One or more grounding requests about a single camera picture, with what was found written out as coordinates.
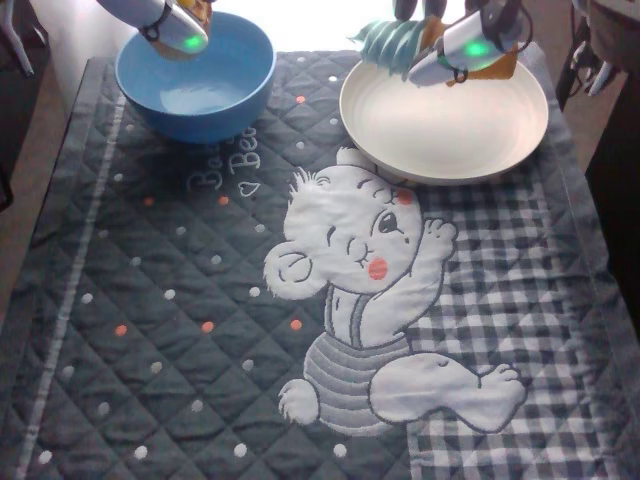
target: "gray quilted blanket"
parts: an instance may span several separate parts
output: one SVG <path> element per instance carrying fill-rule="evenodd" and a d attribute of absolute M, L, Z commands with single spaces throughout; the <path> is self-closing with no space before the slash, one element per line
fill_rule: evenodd
<path fill-rule="evenodd" d="M 639 478 L 640 354 L 570 134 L 424 187 L 352 148 L 354 52 L 187 146 L 86 70 L 0 336 L 1 478 Z"/>

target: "plate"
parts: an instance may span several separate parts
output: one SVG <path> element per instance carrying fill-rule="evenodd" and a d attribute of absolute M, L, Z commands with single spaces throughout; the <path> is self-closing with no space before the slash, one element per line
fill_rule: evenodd
<path fill-rule="evenodd" d="M 499 175 L 542 141 L 549 108 L 520 62 L 509 80 L 416 87 L 360 62 L 340 94 L 340 113 L 356 146 L 400 177 L 463 185 Z"/>

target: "orange cheek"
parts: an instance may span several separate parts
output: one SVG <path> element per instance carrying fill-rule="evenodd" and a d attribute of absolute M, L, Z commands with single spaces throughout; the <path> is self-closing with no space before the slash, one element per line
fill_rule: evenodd
<path fill-rule="evenodd" d="M 387 262 L 384 258 L 374 258 L 369 264 L 369 277 L 373 280 L 382 280 L 387 276 Z"/>
<path fill-rule="evenodd" d="M 398 202 L 401 205 L 410 205 L 413 202 L 413 195 L 409 190 L 398 190 Z"/>

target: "white bear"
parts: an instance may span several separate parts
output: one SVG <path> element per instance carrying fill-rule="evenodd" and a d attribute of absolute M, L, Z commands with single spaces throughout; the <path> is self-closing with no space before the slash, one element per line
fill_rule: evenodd
<path fill-rule="evenodd" d="M 516 370 L 478 376 L 443 355 L 412 352 L 405 337 L 438 299 L 456 228 L 423 220 L 414 192 L 374 171 L 358 150 L 342 149 L 338 165 L 294 175 L 286 241 L 268 253 L 264 276 L 289 300 L 328 285 L 326 331 L 307 351 L 304 379 L 280 391 L 280 411 L 352 436 L 443 408 L 478 431 L 500 431 L 526 396 Z"/>

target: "quilted stitching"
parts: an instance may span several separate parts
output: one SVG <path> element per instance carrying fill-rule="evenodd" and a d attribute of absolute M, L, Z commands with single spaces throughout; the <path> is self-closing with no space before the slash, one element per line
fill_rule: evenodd
<path fill-rule="evenodd" d="M 423 478 L 616 475 L 604 460 L 624 431 L 627 406 L 617 405 L 617 418 L 607 411 L 603 424 L 597 409 L 620 396 L 588 396 L 590 384 L 613 376 L 604 373 L 605 351 L 589 356 L 592 371 L 580 369 L 588 339 L 577 320 L 591 321 L 580 315 L 589 305 L 570 302 L 566 293 L 576 285 L 571 265 L 580 252 L 570 239 L 547 233 L 567 212 L 548 207 L 542 155 L 492 183 L 419 191 L 424 211 L 450 218 L 461 235 L 445 290 L 410 339 L 416 350 L 446 352 L 472 368 L 510 362 L 521 369 L 529 398 L 503 434 L 481 435 L 436 414 L 409 425 L 410 465 L 403 428 L 348 438 L 322 425 L 288 425 L 278 414 L 279 389 L 300 375 L 306 349 L 323 329 L 322 299 L 271 298 L 262 262 L 281 236 L 292 170 L 330 165 L 348 144 L 336 99 L 355 61 L 351 52 L 281 55 L 272 100 L 255 125 L 262 166 L 235 175 L 225 166 L 219 190 L 185 191 L 188 175 L 206 167 L 215 150 L 160 139 L 127 108 L 123 125 L 133 132 L 120 133 L 96 225 L 96 233 L 107 234 L 92 238 L 79 286 L 92 301 L 83 304 L 79 295 L 73 309 L 30 475 L 391 479 L 408 477 L 410 469 Z M 51 332 L 100 168 L 119 96 L 112 75 L 112 68 L 104 72 L 42 314 L 14 389 L 6 465 L 17 460 L 48 348 L 43 332 Z M 237 139 L 223 143 L 220 156 L 228 160 L 236 151 Z M 245 198 L 240 181 L 260 187 Z M 221 195 L 227 205 L 217 202 Z M 258 232 L 258 225 L 265 229 Z M 220 261 L 212 262 L 214 256 Z M 134 257 L 139 265 L 132 265 Z M 567 277 L 558 278 L 560 271 Z M 255 287 L 261 291 L 252 296 Z M 169 290 L 175 297 L 166 297 Z M 289 326 L 293 319 L 302 322 L 299 332 Z M 205 322 L 213 322 L 211 333 L 203 333 Z M 118 325 L 127 326 L 122 340 L 114 336 Z M 243 367 L 246 360 L 252 368 Z M 70 378 L 67 366 L 74 367 Z M 104 402 L 107 414 L 100 413 Z M 337 443 L 347 448 L 344 459 L 333 455 Z M 142 460 L 134 454 L 140 445 L 148 450 Z M 241 458 L 234 455 L 239 445 L 246 447 Z M 40 465 L 44 449 L 53 457 Z"/>

